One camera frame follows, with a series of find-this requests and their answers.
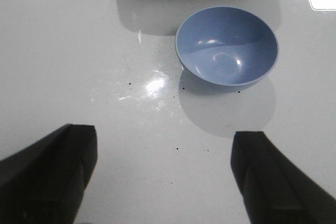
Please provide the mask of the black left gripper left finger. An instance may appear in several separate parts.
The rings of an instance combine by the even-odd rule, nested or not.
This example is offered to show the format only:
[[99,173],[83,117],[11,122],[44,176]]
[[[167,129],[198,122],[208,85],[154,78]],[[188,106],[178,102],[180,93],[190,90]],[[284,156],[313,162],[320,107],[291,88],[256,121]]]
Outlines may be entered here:
[[1,223],[73,223],[96,163],[95,127],[75,124],[1,160]]

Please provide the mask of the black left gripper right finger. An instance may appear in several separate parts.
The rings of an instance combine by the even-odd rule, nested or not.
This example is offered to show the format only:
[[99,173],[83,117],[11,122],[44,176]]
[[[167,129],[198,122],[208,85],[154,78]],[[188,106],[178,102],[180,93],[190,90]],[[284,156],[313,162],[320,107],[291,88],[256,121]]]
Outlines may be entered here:
[[230,165],[251,223],[335,223],[335,198],[264,132],[236,132]]

